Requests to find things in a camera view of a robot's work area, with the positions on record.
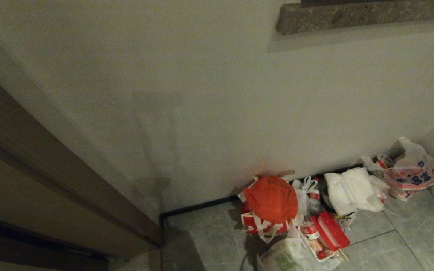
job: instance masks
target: orange plastic bag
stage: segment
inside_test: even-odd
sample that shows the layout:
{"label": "orange plastic bag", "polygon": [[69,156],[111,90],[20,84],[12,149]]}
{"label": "orange plastic bag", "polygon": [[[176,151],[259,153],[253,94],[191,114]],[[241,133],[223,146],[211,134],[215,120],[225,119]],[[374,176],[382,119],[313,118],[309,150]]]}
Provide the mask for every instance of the orange plastic bag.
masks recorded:
{"label": "orange plastic bag", "polygon": [[266,176],[244,188],[252,212],[263,220],[285,224],[296,218],[298,199],[294,188],[276,176]]}

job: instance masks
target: red plastic lid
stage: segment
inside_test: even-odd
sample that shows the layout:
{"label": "red plastic lid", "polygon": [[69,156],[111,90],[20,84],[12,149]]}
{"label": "red plastic lid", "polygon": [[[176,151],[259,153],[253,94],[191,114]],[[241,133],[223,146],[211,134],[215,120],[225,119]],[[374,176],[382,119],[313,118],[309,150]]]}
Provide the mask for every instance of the red plastic lid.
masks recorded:
{"label": "red plastic lid", "polygon": [[349,245],[350,242],[348,237],[344,234],[344,231],[341,230],[339,224],[334,220],[331,213],[322,212],[319,216],[311,217],[310,221],[316,225],[321,238],[332,251],[336,251]]}

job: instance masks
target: wooden skewer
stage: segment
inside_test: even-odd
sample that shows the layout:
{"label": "wooden skewer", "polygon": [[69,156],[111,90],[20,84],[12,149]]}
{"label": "wooden skewer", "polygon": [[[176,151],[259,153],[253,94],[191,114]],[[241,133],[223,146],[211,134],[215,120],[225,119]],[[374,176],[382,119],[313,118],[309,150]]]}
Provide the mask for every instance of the wooden skewer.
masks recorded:
{"label": "wooden skewer", "polygon": [[344,254],[344,252],[341,249],[339,249],[339,252],[341,252],[341,254],[344,256],[344,258],[346,259],[346,261],[349,261],[348,257],[346,257],[346,254]]}

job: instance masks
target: gray tile floor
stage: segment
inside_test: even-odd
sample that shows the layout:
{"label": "gray tile floor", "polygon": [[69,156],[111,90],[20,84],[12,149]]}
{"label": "gray tile floor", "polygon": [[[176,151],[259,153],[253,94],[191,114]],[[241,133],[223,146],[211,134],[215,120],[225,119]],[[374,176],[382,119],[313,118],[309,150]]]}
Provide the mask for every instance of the gray tile floor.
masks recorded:
{"label": "gray tile floor", "polygon": [[[256,256],[277,240],[244,233],[240,208],[235,201],[167,218],[162,270],[256,270]],[[425,190],[408,202],[388,199],[383,212],[360,211],[347,235],[350,261],[339,271],[434,271],[434,196]]]}

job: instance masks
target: trash pile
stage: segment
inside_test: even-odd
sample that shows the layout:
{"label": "trash pile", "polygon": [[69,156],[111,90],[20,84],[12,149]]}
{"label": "trash pile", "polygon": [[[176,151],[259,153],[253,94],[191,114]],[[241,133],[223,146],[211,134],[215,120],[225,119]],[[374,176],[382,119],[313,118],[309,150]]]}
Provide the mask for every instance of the trash pile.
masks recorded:
{"label": "trash pile", "polygon": [[401,137],[387,153],[363,156],[364,167],[297,179],[294,171],[255,177],[243,189],[241,219],[246,233],[267,244],[287,234],[263,255],[259,271],[331,271],[348,257],[345,232],[358,211],[379,212],[388,195],[407,201],[434,185],[434,158]]}

